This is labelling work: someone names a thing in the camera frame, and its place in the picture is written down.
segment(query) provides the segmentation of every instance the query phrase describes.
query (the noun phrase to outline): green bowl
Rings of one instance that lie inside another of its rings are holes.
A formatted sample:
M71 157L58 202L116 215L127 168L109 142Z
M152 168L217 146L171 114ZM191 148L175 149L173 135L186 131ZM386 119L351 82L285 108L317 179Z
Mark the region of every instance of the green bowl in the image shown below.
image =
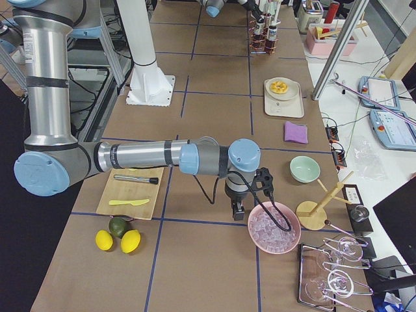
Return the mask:
M291 161L291 174L301 183L309 183L318 179L320 168L311 157L297 156Z

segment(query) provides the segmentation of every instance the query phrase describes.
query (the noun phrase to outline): yellow knife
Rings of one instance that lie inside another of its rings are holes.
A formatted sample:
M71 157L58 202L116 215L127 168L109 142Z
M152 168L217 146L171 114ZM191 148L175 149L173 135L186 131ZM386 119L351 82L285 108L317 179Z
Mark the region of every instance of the yellow knife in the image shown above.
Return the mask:
M145 203L150 202L149 199L146 200L111 200L109 201L110 206L115 205L133 205L133 206L139 206L144 205Z

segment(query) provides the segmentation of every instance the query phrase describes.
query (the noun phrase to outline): wooden cutting board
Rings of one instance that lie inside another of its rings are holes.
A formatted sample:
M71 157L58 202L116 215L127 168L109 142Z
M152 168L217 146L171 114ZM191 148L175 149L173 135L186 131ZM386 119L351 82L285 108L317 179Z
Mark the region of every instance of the wooden cutting board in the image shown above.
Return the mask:
M154 169L112 169L103 195L97 207L97 213L101 215L125 215L131 218L151 220L156 204L157 193L161 185L164 168ZM158 177L157 185L150 183L137 183L128 181L118 181L113 177L115 174L124 174L137 177ZM132 206L115 205L110 206L110 200L144 200L150 201L144 205Z

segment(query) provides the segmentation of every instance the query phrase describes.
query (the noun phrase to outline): pink box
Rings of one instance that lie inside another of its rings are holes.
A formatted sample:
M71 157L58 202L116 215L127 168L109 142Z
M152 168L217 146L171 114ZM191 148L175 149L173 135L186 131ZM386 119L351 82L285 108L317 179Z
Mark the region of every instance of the pink box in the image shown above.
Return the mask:
M318 40L314 34L315 27L335 28L335 25L333 24L311 24L309 25L309 28L306 34L306 46L312 55L329 55L331 53L333 46L335 45L335 40L329 40L329 39ZM351 39L348 41L343 51L343 55L351 54L351 52L356 47L357 43L358 43L358 38L355 32L353 32Z

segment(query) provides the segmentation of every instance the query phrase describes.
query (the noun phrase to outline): metal cup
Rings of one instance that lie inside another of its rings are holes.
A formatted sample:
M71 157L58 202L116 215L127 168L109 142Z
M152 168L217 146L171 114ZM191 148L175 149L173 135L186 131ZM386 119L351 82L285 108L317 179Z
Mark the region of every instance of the metal cup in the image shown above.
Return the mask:
M351 219L355 222L364 221L369 218L369 215L369 210L362 205L357 205L350 211Z

